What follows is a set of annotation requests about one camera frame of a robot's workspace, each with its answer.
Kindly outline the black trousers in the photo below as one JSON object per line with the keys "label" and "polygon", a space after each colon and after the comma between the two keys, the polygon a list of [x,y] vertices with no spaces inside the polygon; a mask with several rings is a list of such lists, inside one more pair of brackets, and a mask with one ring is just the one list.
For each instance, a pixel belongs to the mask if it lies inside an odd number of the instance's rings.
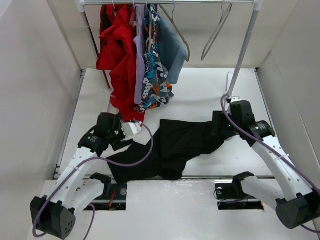
{"label": "black trousers", "polygon": [[178,180],[189,160],[210,155],[232,136],[212,135],[212,122],[186,122],[162,119],[153,140],[146,145],[138,142],[109,159],[121,164],[133,164],[150,153],[146,160],[133,167],[109,164],[119,184],[154,177]]}

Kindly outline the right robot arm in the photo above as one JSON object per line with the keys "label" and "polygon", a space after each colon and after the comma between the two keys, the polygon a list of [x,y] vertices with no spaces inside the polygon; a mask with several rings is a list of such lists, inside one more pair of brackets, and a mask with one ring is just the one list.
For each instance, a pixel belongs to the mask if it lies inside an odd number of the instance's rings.
{"label": "right robot arm", "polygon": [[214,136],[238,135],[264,161],[279,189],[246,171],[233,176],[229,192],[233,198],[255,198],[272,208],[288,229],[304,227],[320,217],[320,189],[292,163],[274,129],[256,121],[249,101],[223,95],[221,111],[212,114]]}

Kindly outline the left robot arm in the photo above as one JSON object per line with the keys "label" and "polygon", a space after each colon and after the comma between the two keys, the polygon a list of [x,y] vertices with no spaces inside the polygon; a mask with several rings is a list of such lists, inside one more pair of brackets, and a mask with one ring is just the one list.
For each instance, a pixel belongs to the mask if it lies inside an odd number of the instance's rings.
{"label": "left robot arm", "polygon": [[109,148],[124,150],[133,143],[133,137],[142,131],[137,120],[124,121],[121,114],[102,112],[96,124],[79,140],[72,160],[42,197],[30,203],[32,234],[35,238],[51,235],[65,240],[73,231],[77,215],[100,197],[111,195],[110,177],[95,172],[84,183],[87,172],[97,163],[105,162],[117,167],[132,168],[136,163],[120,163],[103,157]]}

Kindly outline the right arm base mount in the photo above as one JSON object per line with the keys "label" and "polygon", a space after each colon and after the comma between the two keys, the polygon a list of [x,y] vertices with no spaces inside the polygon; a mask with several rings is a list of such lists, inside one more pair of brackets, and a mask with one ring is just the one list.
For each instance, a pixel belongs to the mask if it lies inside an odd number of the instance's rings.
{"label": "right arm base mount", "polygon": [[264,204],[256,198],[235,189],[231,182],[215,182],[213,192],[220,211],[264,210]]}

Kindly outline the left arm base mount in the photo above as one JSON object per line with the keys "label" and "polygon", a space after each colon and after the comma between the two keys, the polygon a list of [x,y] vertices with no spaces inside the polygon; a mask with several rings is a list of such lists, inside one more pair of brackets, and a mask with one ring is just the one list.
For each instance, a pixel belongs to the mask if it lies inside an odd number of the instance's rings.
{"label": "left arm base mount", "polygon": [[127,184],[111,185],[109,193],[97,197],[91,204],[96,211],[125,211],[127,205]]}

